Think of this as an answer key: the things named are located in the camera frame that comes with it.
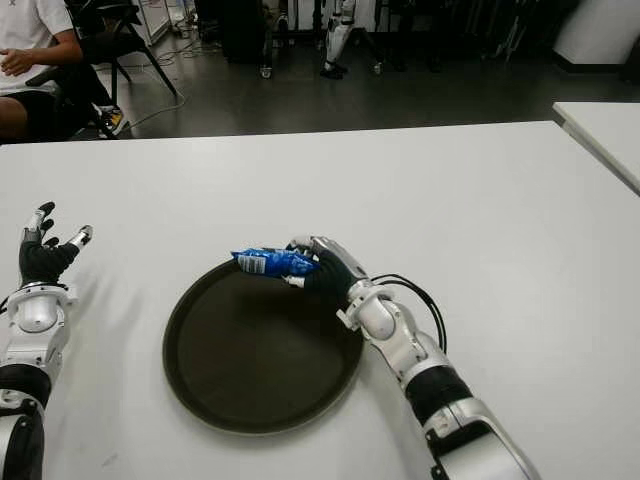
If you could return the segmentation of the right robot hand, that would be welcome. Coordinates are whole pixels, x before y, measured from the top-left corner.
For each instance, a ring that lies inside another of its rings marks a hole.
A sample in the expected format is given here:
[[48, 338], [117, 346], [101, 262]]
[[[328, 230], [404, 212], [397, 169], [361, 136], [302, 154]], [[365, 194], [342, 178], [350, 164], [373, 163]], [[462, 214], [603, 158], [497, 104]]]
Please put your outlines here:
[[369, 280], [360, 263], [342, 245], [328, 237], [294, 237], [286, 249], [300, 253], [317, 263], [317, 267], [305, 275], [285, 275], [283, 279], [290, 286], [328, 294], [344, 303], [348, 300], [348, 292], [355, 284]]

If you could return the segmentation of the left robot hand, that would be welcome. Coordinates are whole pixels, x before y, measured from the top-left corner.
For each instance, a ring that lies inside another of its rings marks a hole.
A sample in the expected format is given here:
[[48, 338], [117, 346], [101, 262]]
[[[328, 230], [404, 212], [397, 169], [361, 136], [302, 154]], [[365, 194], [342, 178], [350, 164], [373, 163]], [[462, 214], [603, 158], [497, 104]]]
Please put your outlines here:
[[42, 204], [22, 229], [18, 253], [22, 287], [33, 283], [56, 284], [93, 239], [93, 227], [84, 225], [65, 243], [61, 243], [58, 237], [44, 240], [55, 224], [51, 218], [54, 209], [52, 201]]

